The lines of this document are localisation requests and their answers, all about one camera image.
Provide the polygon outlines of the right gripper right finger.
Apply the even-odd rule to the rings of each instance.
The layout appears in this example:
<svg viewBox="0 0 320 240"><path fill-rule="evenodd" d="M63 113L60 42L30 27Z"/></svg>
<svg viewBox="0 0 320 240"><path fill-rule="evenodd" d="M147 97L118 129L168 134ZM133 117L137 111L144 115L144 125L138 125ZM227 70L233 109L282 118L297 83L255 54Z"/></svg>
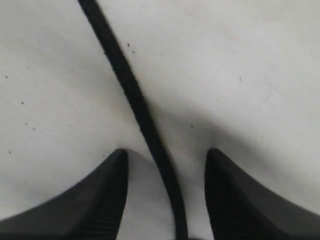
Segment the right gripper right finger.
<svg viewBox="0 0 320 240"><path fill-rule="evenodd" d="M216 240L318 240L320 216L271 191L217 148L208 150L205 202Z"/></svg>

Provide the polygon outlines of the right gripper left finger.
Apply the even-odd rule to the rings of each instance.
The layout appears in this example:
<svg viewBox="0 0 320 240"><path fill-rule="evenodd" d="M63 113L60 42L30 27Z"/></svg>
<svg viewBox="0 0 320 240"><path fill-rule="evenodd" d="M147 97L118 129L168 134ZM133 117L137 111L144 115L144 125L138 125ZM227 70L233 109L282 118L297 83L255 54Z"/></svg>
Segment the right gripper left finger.
<svg viewBox="0 0 320 240"><path fill-rule="evenodd" d="M1 220L2 240L115 240L128 194L129 159L112 152L60 195Z"/></svg>

